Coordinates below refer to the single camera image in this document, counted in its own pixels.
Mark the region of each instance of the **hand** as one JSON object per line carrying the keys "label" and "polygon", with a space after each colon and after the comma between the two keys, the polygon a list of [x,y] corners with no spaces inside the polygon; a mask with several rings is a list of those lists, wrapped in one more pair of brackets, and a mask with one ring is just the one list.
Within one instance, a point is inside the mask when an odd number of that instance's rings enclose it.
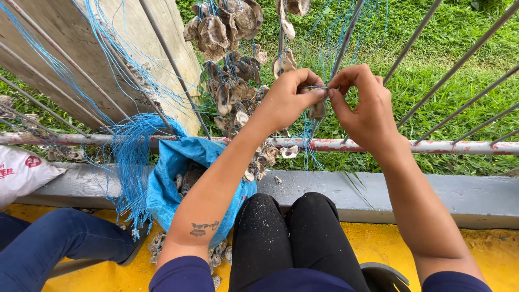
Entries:
{"label": "hand", "polygon": [[321,78],[308,68],[285,72],[272,84],[247,125],[256,124],[267,136],[290,126],[305,108],[326,96],[322,88],[306,88],[297,94],[297,87],[303,84],[324,87]]}
{"label": "hand", "polygon": [[[328,84],[328,95],[341,127],[377,160],[381,156],[391,157],[393,150],[410,149],[408,140],[398,133],[391,92],[382,82],[382,77],[373,76],[370,67],[361,64],[342,69]],[[359,103],[353,111],[344,100],[351,86],[359,91]]]}

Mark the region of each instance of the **blue sack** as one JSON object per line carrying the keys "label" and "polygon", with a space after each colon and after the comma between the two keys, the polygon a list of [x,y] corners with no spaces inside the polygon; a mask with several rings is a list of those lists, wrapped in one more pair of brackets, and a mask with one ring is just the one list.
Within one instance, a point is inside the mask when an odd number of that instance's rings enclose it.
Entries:
{"label": "blue sack", "polygon": [[[222,144],[198,137],[159,142],[159,161],[148,177],[146,207],[164,230],[169,230],[181,200],[173,178],[177,174],[183,176],[186,173],[190,159],[209,168],[224,148]],[[209,248],[217,246],[227,236],[234,225],[241,204],[256,191],[256,182],[241,180],[220,227],[211,239]]]}

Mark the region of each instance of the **person's right hand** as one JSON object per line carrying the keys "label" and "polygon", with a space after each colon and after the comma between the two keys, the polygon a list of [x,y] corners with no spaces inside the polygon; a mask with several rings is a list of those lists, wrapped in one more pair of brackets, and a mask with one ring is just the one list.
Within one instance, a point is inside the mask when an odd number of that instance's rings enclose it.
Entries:
{"label": "person's right hand", "polygon": [[[360,64],[343,68],[328,84],[328,96],[341,127],[377,160],[395,154],[394,150],[410,149],[408,140],[398,132],[391,92],[382,82],[382,77],[373,76],[368,65]],[[359,103],[353,111],[344,100],[351,86],[359,91]]]}

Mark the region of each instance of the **person's left hand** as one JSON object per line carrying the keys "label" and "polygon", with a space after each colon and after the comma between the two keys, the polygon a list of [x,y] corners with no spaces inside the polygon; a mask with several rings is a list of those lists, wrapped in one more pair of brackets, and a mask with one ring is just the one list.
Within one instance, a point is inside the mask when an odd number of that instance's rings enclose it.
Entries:
{"label": "person's left hand", "polygon": [[256,125],[257,129],[264,131],[267,136],[290,126],[305,108],[326,96],[326,90],[323,88],[313,90],[305,88],[297,94],[298,87],[308,85],[324,87],[324,82],[308,68],[281,74],[272,84],[247,125]]}

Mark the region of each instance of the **yellow painted ground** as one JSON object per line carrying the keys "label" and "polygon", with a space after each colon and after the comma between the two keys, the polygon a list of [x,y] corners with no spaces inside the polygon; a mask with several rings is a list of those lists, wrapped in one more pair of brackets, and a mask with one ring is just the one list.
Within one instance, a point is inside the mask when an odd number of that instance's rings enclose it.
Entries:
{"label": "yellow painted ground", "polygon": [[[10,214],[33,222],[52,210],[12,204],[6,209]],[[95,216],[115,222],[113,210],[101,210]],[[406,276],[413,292],[420,291],[418,277],[411,253],[405,246],[395,225],[341,223],[360,263],[381,262],[390,265]],[[106,262],[78,272],[47,281],[44,292],[126,292],[147,291],[155,266],[148,262],[147,244],[161,228],[154,225],[146,244],[136,259],[126,267]],[[514,280],[519,271],[519,231],[461,230],[465,242],[479,264],[485,278],[495,292],[519,291]],[[230,265],[223,263],[216,273],[222,278],[217,292],[227,291]]]}

